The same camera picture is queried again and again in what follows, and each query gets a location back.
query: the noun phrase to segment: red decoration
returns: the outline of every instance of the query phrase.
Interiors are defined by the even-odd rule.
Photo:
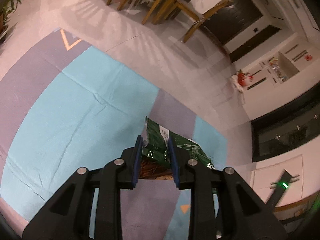
[[[312,60],[312,56],[310,54],[305,55],[304,57],[307,61]]]

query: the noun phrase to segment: green snack bag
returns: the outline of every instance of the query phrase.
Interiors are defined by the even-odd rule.
[[[154,159],[164,167],[170,168],[169,154],[167,151],[167,143],[170,135],[170,137],[175,140],[177,147],[188,151],[190,158],[200,161],[210,169],[214,169],[212,161],[197,143],[169,131],[148,117],[146,117],[146,125],[148,145],[142,150],[143,155]]]

